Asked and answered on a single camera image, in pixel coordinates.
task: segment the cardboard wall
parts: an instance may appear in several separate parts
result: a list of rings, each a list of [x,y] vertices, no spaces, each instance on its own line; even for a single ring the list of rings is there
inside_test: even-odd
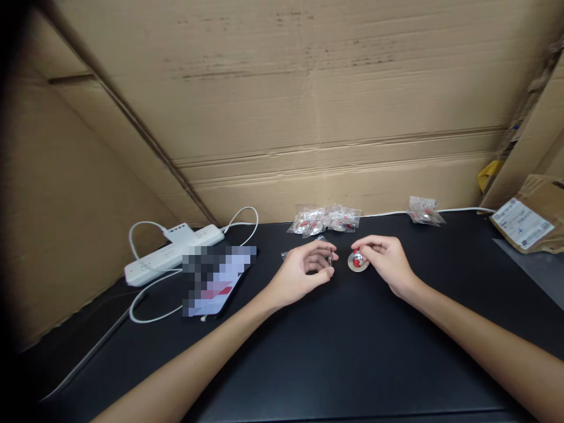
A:
[[[564,176],[564,58],[560,57],[521,138],[501,168],[482,205],[497,208],[513,197],[530,174]]]
[[[38,11],[33,11],[28,47],[22,54],[129,169],[178,217],[192,227],[208,219],[119,109],[106,89]],[[75,78],[89,75],[91,78]]]
[[[33,30],[42,32],[41,26]],[[103,130],[109,129],[102,123],[111,125],[121,142],[129,136],[114,125],[111,105],[103,103],[105,114],[92,118],[100,119],[94,130],[93,121],[85,119],[91,110],[78,114],[60,95],[64,89],[58,92],[47,83],[44,73],[84,69],[72,55],[45,60],[53,57],[59,40],[49,31],[43,34],[42,49],[26,43],[2,116],[2,247],[21,347],[37,342],[123,274],[123,266],[134,260],[127,241],[133,223],[180,223],[179,209],[173,213],[108,147]],[[145,226],[135,241],[139,253],[147,254],[166,240],[157,228]]]
[[[222,223],[245,205],[261,221],[299,202],[478,205],[475,175],[564,14],[559,0],[53,4]]]

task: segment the barcode label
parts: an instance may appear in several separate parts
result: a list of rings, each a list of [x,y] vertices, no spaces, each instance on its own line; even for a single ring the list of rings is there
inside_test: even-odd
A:
[[[528,250],[539,239],[554,229],[554,225],[543,219],[517,199],[510,199],[494,214],[493,219],[501,230],[524,250]]]

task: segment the left hand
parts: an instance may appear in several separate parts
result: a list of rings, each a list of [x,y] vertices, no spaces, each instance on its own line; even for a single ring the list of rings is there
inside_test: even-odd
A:
[[[332,259],[338,260],[339,256],[333,252],[336,249],[331,243],[316,240],[290,250],[279,271],[259,294],[261,301],[266,301],[270,307],[282,308],[328,282],[335,269],[329,266],[326,257],[332,254]],[[307,275],[311,270],[317,273]]]

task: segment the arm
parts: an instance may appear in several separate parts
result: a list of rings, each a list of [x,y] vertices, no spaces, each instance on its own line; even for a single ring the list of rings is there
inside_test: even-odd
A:
[[[227,360],[269,316],[327,282],[334,269],[327,257],[336,248],[314,241],[288,254],[278,273],[241,310],[178,357],[169,361],[102,412],[94,421],[179,422]],[[315,270],[318,273],[306,275]]]
[[[564,362],[426,285],[397,238],[368,236],[352,245],[399,298],[428,317],[541,422],[564,421]]]

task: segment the red object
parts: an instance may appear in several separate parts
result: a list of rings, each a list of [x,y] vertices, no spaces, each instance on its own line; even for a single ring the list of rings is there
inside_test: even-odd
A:
[[[223,291],[221,291],[218,295],[225,295],[231,292],[231,287],[227,287],[225,288]]]

